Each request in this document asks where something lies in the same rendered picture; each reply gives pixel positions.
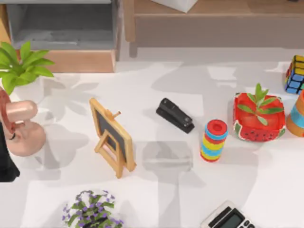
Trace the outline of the black stapler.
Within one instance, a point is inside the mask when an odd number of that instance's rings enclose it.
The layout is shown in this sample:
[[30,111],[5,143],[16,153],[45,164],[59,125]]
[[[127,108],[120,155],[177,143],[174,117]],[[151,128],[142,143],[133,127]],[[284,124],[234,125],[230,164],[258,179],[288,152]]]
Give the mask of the black stapler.
[[168,98],[161,100],[156,113],[185,133],[190,133],[195,127],[192,118]]

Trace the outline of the wooden framed blackboard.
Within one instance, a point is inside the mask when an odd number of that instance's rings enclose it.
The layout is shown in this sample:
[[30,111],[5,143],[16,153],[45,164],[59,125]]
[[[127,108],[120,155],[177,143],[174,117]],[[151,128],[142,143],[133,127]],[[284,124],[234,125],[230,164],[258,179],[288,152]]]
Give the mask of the wooden framed blackboard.
[[121,178],[123,169],[132,172],[135,167],[133,141],[130,134],[115,120],[121,114],[113,114],[105,109],[95,98],[89,100],[95,130],[99,142],[95,152],[102,155],[115,171],[116,177]]

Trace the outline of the stack of coloured rings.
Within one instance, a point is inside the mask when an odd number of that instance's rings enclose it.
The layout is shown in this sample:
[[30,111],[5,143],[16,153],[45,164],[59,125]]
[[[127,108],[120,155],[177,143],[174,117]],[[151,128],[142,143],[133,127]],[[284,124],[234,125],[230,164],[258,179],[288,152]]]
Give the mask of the stack of coloured rings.
[[227,135],[228,126],[224,121],[210,120],[202,138],[201,157],[208,162],[217,161],[221,157]]

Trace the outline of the pale wooden drawer front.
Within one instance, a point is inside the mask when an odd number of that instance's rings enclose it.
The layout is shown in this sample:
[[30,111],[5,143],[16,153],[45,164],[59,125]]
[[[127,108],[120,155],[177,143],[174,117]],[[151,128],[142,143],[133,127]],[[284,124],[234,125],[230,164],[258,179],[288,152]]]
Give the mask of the pale wooden drawer front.
[[113,73],[117,51],[51,50],[45,58],[54,62],[47,66],[53,73]]

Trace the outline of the wooden open shelf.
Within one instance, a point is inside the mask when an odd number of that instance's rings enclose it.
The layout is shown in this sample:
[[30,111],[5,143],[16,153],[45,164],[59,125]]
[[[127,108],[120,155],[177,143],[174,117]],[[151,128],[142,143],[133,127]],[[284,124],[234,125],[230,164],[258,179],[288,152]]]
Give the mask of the wooden open shelf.
[[125,39],[137,48],[304,48],[304,0],[198,0],[186,13],[122,0]]

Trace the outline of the watermelon plant pot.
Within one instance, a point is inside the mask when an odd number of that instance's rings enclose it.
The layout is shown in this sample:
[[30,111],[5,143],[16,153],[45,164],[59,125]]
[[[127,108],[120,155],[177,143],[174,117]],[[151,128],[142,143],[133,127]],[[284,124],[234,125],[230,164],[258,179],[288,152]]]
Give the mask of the watermelon plant pot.
[[256,84],[255,93],[236,93],[233,102],[233,129],[241,140],[268,142],[286,132],[285,109],[280,97]]

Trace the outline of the white box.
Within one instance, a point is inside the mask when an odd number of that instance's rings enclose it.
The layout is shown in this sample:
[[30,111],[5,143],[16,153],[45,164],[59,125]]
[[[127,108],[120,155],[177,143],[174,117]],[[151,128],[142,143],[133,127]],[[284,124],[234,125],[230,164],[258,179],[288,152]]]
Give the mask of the white box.
[[166,7],[187,13],[198,0],[151,0]]

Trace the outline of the purple flower plant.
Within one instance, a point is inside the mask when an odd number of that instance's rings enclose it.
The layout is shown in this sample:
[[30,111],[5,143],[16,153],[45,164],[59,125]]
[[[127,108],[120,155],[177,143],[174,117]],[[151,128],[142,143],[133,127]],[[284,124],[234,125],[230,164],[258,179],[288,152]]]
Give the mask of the purple flower plant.
[[64,206],[61,221],[65,228],[123,228],[124,222],[112,215],[114,205],[115,196],[106,190],[83,190]]

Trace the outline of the grey calculator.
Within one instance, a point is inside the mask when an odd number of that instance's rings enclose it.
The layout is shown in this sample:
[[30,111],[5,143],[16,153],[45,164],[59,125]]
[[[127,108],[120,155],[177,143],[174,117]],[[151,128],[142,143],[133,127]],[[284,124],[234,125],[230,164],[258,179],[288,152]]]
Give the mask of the grey calculator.
[[226,200],[202,221],[199,228],[259,228],[231,201]]

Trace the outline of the green leafy plant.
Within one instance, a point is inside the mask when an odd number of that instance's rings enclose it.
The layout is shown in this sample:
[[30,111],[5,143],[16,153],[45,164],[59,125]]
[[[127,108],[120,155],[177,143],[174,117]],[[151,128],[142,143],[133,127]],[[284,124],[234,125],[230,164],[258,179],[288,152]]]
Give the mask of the green leafy plant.
[[55,62],[45,58],[49,50],[31,50],[31,42],[21,45],[19,52],[9,43],[0,42],[0,80],[8,95],[18,86],[26,86],[40,76],[53,77],[46,66]]

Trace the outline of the orange and blue pot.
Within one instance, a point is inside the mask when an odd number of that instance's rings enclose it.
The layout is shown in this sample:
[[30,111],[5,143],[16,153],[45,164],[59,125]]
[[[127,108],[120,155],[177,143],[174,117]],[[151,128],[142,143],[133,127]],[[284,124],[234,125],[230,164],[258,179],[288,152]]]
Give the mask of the orange and blue pot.
[[304,137],[304,90],[287,116],[286,127],[292,134]]

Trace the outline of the colourful puzzle cube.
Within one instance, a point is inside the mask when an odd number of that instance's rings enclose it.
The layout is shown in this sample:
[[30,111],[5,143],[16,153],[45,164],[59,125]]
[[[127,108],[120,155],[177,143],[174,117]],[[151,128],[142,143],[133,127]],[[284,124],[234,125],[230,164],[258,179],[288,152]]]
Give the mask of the colourful puzzle cube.
[[285,91],[300,94],[304,89],[304,56],[295,55],[285,74]]

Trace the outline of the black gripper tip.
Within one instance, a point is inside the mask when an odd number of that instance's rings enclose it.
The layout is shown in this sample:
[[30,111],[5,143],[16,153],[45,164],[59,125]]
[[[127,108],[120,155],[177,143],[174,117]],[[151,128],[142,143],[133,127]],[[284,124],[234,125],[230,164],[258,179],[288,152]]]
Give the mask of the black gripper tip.
[[13,182],[19,176],[20,171],[10,157],[0,122],[0,182]]

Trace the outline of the wooden cupboard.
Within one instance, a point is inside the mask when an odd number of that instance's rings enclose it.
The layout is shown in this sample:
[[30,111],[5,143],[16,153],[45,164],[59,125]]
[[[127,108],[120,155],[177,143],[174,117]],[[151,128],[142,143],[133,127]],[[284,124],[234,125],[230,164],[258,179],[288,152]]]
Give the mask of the wooden cupboard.
[[11,43],[8,15],[5,4],[0,4],[0,41]]

